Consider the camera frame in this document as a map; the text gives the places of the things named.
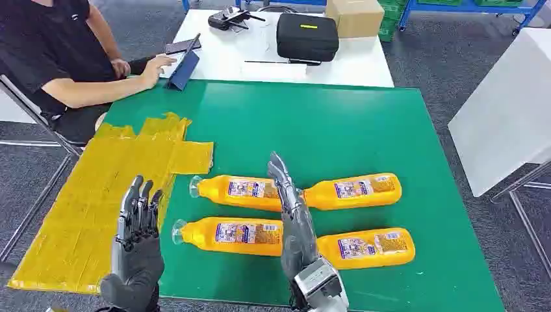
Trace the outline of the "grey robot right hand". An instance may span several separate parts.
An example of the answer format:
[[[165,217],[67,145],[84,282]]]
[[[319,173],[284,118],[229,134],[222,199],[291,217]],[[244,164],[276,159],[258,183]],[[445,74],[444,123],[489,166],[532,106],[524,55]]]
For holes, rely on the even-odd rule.
[[[271,152],[268,175],[274,180],[281,202],[283,247],[281,265],[289,280],[320,257],[313,220],[282,158]]]

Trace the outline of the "person's left hand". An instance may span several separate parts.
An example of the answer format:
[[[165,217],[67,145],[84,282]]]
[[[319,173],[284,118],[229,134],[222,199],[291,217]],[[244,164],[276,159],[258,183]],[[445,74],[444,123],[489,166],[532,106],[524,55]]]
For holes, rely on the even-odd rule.
[[[131,67],[128,62],[124,61],[121,58],[114,58],[110,61],[114,72],[118,79],[123,79],[131,74]]]

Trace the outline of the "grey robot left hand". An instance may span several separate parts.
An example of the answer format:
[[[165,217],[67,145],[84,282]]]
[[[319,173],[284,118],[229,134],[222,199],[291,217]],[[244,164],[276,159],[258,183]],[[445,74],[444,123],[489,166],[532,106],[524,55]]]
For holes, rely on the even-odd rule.
[[[158,228],[163,192],[149,193],[152,180],[137,175],[125,193],[111,249],[110,273],[100,294],[110,305],[100,311],[160,311],[159,280],[164,272]]]

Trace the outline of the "person's right hand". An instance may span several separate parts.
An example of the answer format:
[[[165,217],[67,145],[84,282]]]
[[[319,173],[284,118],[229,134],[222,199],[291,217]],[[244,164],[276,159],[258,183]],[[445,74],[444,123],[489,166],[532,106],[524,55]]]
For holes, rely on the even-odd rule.
[[[165,54],[156,55],[149,60],[144,71],[139,76],[144,89],[149,90],[153,88],[157,84],[160,74],[164,73],[164,67],[171,66],[176,61],[176,58],[169,57]]]

